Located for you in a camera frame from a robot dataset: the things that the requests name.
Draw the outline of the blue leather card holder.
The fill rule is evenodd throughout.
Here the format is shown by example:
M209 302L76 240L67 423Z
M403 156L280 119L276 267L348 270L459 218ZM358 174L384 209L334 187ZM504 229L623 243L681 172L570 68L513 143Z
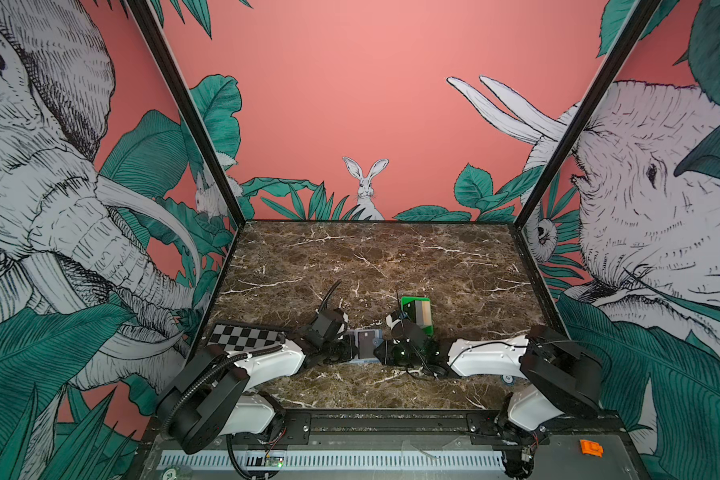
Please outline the blue leather card holder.
M383 342L381 329L348 330L338 339L340 363L378 364L374 350Z

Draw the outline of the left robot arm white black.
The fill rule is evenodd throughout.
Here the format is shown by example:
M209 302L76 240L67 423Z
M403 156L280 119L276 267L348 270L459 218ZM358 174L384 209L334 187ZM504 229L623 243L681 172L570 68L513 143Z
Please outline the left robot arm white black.
M347 329L346 313L323 308L281 343L249 351L205 347L158 396L160 435L175 440L187 454L205 449L219 436L277 437L283 408L269 396L250 392L320 364Z

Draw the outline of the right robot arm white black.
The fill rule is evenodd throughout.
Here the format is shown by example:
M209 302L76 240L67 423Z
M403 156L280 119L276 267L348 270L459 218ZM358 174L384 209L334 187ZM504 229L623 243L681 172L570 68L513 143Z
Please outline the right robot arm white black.
M545 325L486 341L436 341L407 319L392 318L390 325L393 337L374 350L384 365L420 367L435 379L492 375L529 382L507 397L494 420L491 433L506 442L527 445L560 416L591 420L601 413L602 360Z

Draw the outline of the green plastic card tray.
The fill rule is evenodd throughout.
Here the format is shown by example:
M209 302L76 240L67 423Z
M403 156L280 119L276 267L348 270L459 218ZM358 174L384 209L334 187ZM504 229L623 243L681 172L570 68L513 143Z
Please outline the green plastic card tray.
M431 300L425 297L403 296L400 300L401 310L426 335L434 335Z

